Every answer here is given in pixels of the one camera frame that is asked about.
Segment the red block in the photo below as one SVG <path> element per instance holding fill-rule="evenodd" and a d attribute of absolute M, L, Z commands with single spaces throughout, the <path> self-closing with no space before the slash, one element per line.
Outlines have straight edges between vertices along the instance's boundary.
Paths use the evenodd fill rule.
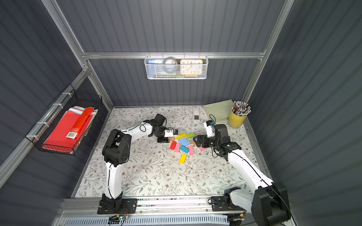
<path fill-rule="evenodd" d="M 176 145 L 177 145 L 177 142 L 176 142 L 176 141 L 172 141 L 172 142 L 171 142 L 171 145 L 170 145 L 170 149 L 171 149 L 171 150 L 174 150 L 175 147 L 176 147 Z"/>

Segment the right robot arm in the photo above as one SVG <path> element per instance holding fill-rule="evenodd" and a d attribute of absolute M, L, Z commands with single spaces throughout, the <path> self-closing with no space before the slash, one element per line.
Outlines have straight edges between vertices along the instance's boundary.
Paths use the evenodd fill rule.
<path fill-rule="evenodd" d="M 226 189 L 222 206 L 250 212 L 259 226 L 275 226 L 290 220 L 292 213 L 285 186 L 275 183 L 247 158 L 241 146 L 231 141 L 226 125 L 208 120 L 204 127 L 206 134 L 193 138 L 197 147 L 211 148 L 217 156 L 224 158 L 251 189 L 249 195 L 244 194 L 240 187 Z"/>

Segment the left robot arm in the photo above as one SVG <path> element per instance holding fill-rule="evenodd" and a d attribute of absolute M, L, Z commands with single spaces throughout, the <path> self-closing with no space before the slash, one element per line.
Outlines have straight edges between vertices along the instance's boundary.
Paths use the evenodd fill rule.
<path fill-rule="evenodd" d="M 102 155 L 107 168 L 107 183 L 104 195 L 110 199 L 122 196 L 123 165 L 129 161 L 131 143 L 145 136 L 168 140 L 165 130 L 166 118 L 157 114 L 154 119 L 144 120 L 129 129 L 113 129 L 103 147 Z"/>

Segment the yellow pencil cup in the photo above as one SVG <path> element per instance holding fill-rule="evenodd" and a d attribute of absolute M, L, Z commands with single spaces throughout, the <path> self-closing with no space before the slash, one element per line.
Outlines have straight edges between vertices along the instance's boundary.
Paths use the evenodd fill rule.
<path fill-rule="evenodd" d="M 247 116 L 243 113 L 235 113 L 231 111 L 228 121 L 231 126 L 238 128 L 244 123 L 246 118 Z"/>

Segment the yellow block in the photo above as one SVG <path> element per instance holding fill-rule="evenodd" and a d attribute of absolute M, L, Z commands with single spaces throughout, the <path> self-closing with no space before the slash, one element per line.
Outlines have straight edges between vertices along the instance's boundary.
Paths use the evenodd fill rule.
<path fill-rule="evenodd" d="M 187 137 L 187 134 L 186 133 L 182 133 L 176 137 L 174 137 L 175 140 L 179 140 L 179 139 L 183 139 L 183 138 L 186 138 Z"/>
<path fill-rule="evenodd" d="M 180 160 L 179 160 L 179 163 L 184 164 L 185 161 L 186 161 L 186 158 L 187 158 L 187 155 L 186 155 L 186 154 L 182 154 L 182 156 L 181 156 L 181 158 L 180 158 Z"/>

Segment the natural wood block lower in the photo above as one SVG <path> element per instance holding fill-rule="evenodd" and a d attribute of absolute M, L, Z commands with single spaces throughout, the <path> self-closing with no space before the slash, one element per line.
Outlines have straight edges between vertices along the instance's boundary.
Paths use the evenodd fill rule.
<path fill-rule="evenodd" d="M 190 140 L 190 143 L 194 146 L 194 147 L 196 147 L 196 143 L 195 143 L 195 141 L 194 140 Z"/>

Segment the light blue block left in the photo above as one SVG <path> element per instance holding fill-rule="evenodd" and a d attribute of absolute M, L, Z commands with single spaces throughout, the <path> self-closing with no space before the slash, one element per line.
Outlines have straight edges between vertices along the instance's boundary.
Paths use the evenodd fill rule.
<path fill-rule="evenodd" d="M 181 145 L 183 145 L 183 146 L 187 146 L 187 142 L 188 142 L 188 140 L 187 140 L 186 138 L 183 138 L 183 139 L 179 139 L 179 140 L 178 140 L 178 143 L 181 144 Z"/>

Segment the light blue block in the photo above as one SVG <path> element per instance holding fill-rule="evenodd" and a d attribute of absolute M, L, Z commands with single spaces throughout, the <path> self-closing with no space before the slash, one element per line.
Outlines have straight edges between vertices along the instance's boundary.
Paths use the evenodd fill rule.
<path fill-rule="evenodd" d="M 182 143 L 185 146 L 188 146 L 191 144 L 191 142 L 189 140 L 187 140 L 187 138 L 183 138 L 180 140 L 180 143 Z"/>
<path fill-rule="evenodd" d="M 187 142 L 188 142 L 188 140 L 187 140 L 186 138 L 183 138 L 183 139 L 179 139 L 179 140 L 178 140 L 178 143 L 181 144 L 181 145 L 183 145 L 183 146 L 187 146 Z"/>

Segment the pale green book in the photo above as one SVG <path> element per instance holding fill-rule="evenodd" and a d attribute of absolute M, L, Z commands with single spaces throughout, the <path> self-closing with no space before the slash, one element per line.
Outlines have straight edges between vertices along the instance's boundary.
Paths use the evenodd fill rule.
<path fill-rule="evenodd" d="M 216 123 L 228 120 L 232 111 L 233 101 L 231 99 L 207 104 L 203 106 L 204 112 L 209 120 L 215 119 Z"/>

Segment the light blue block right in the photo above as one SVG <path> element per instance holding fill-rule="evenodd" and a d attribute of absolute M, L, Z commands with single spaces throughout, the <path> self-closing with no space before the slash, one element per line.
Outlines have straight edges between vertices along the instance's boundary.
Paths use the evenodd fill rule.
<path fill-rule="evenodd" d="M 191 144 L 191 142 L 189 140 L 187 140 L 187 138 L 183 138 L 180 140 L 180 143 L 182 143 L 185 146 L 188 146 Z"/>

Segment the teal block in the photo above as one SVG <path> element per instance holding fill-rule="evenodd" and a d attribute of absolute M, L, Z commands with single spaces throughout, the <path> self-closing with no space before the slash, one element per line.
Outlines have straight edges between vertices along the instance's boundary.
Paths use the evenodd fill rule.
<path fill-rule="evenodd" d="M 180 150 L 183 151 L 184 153 L 189 153 L 189 149 L 183 145 L 180 146 Z"/>

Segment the white remote control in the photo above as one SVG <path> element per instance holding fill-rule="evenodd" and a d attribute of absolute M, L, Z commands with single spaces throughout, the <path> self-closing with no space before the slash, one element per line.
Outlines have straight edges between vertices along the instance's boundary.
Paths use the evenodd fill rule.
<path fill-rule="evenodd" d="M 199 120 L 200 120 L 200 110 L 199 110 L 199 106 L 193 107 L 193 120 L 194 120 L 194 121 L 199 121 Z"/>

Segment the yellow block front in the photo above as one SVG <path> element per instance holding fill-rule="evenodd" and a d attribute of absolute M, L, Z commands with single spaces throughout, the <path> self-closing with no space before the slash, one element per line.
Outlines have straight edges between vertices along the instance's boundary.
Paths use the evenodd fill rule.
<path fill-rule="evenodd" d="M 187 158 L 187 155 L 186 155 L 186 154 L 182 154 L 182 156 L 181 156 L 181 158 L 180 158 L 180 160 L 179 160 L 179 163 L 184 164 L 185 161 L 186 161 L 186 158 Z"/>

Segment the orange alarm clock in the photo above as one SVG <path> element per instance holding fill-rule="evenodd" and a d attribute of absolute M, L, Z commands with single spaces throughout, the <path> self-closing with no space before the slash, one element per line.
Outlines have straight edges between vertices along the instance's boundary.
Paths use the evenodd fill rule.
<path fill-rule="evenodd" d="M 203 73 L 202 59 L 181 59 L 180 73 L 185 76 L 200 76 Z"/>

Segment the red folders stack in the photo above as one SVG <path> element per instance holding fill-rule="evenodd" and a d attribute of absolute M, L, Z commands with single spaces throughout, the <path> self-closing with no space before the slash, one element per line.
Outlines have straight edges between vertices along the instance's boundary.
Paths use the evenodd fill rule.
<path fill-rule="evenodd" d="M 86 136 L 98 110 L 94 107 L 73 106 L 69 108 L 45 140 L 42 148 L 47 151 L 74 154 Z"/>

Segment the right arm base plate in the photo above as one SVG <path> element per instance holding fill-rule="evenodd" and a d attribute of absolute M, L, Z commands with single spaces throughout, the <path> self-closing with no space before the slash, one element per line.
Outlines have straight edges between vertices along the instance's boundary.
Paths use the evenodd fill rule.
<path fill-rule="evenodd" d="M 243 208 L 231 203 L 228 198 L 224 196 L 212 196 L 208 203 L 212 206 L 213 211 L 244 211 Z"/>

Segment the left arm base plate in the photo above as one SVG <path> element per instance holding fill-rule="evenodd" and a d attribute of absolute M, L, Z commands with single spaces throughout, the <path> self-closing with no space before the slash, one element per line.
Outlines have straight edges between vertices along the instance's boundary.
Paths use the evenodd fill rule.
<path fill-rule="evenodd" d="M 134 214 L 137 208 L 137 199 L 109 199 L 108 197 L 103 198 L 99 202 L 97 214 Z"/>

